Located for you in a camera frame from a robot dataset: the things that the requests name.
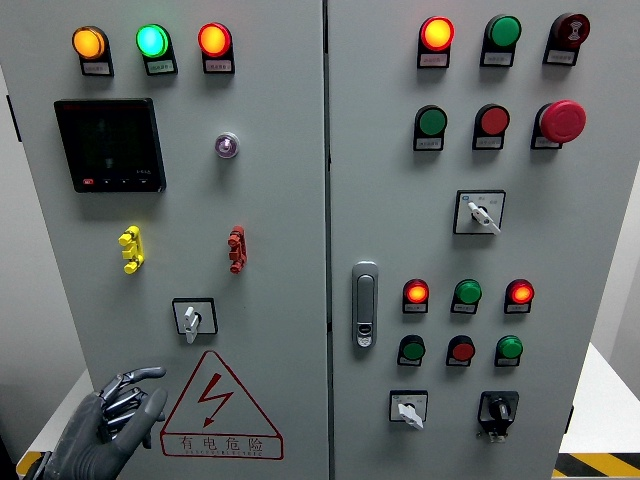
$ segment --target lightning bolt symbol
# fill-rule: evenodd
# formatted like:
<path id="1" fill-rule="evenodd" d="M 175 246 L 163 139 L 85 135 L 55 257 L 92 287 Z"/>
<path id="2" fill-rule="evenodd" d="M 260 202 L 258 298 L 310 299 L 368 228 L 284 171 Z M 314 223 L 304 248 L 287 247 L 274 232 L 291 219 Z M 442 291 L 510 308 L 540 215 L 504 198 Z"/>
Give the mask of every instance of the lightning bolt symbol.
<path id="1" fill-rule="evenodd" d="M 231 395 L 233 395 L 233 392 L 227 392 L 227 393 L 221 393 L 220 395 L 214 395 L 213 397 L 208 396 L 211 393 L 211 390 L 213 390 L 213 388 L 216 386 L 216 384 L 220 381 L 221 378 L 222 378 L 222 375 L 220 375 L 219 373 L 214 374 L 213 378 L 209 382 L 209 385 L 207 385 L 207 388 L 204 389 L 204 392 L 202 392 L 202 395 L 200 395 L 200 398 L 198 399 L 198 403 L 209 402 L 211 400 L 216 400 L 218 398 L 223 399 L 222 402 L 220 402 L 220 405 L 218 405 L 218 408 L 216 408 L 216 411 L 213 412 L 213 414 L 210 417 L 207 417 L 204 419 L 204 425 L 202 425 L 202 428 L 206 428 L 213 423 L 213 417 L 216 416 L 216 413 L 218 413 L 220 409 L 224 407 L 224 404 L 227 403 L 231 398 Z"/>

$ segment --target red terminal connector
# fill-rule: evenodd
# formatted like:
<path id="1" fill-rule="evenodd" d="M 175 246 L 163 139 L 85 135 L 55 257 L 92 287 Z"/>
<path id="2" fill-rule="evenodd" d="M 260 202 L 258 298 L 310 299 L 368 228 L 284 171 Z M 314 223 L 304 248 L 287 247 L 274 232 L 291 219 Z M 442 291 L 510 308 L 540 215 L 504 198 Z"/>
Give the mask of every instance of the red terminal connector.
<path id="1" fill-rule="evenodd" d="M 229 260 L 233 263 L 229 269 L 231 273 L 238 274 L 242 271 L 247 263 L 247 244 L 245 242 L 244 228 L 236 225 L 229 234 L 227 244 L 231 248 L 229 252 Z"/>

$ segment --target green indicator light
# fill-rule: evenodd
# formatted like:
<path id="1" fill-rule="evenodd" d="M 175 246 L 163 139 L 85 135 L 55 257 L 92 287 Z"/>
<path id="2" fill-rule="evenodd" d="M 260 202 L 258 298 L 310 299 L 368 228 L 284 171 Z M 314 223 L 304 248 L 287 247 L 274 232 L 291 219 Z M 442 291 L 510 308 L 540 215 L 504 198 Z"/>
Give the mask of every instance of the green indicator light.
<path id="1" fill-rule="evenodd" d="M 522 342 L 515 335 L 504 337 L 498 342 L 498 352 L 505 358 L 518 358 L 523 350 Z"/>
<path id="2" fill-rule="evenodd" d="M 427 135 L 437 135 L 447 126 L 447 117 L 442 110 L 432 108 L 420 117 L 420 130 Z"/>
<path id="3" fill-rule="evenodd" d="M 456 297 L 466 305 L 472 305 L 482 297 L 480 284 L 475 280 L 463 280 L 456 287 Z"/>
<path id="4" fill-rule="evenodd" d="M 402 349 L 402 354 L 408 360 L 420 360 L 424 356 L 424 346 L 419 343 L 410 343 Z"/>
<path id="5" fill-rule="evenodd" d="M 167 52 L 169 36 L 160 25 L 145 25 L 138 30 L 136 43 L 144 56 L 157 58 Z"/>
<path id="6" fill-rule="evenodd" d="M 489 28 L 489 38 L 499 47 L 513 45 L 520 38 L 522 26 L 516 17 L 499 17 Z"/>

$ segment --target yellow terminal connector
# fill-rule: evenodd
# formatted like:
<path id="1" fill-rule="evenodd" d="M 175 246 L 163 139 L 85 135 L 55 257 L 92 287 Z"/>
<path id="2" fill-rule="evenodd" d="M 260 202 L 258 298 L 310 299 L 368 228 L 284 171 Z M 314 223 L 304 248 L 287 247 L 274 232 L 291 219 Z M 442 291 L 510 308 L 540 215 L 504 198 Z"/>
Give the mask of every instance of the yellow terminal connector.
<path id="1" fill-rule="evenodd" d="M 137 272 L 144 263 L 144 250 L 142 249 L 140 228 L 135 225 L 131 225 L 122 235 L 120 235 L 118 243 L 124 247 L 122 250 L 122 258 L 130 260 L 124 266 L 125 273 L 127 275 L 131 275 Z"/>

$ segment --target yellow black hazard stripe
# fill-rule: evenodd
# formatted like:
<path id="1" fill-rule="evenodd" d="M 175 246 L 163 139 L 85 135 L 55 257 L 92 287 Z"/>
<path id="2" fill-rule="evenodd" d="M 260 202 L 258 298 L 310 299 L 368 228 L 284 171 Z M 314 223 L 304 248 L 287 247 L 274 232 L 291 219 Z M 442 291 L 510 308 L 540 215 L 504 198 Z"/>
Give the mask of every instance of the yellow black hazard stripe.
<path id="1" fill-rule="evenodd" d="M 640 478 L 640 453 L 561 453 L 553 477 Z"/>

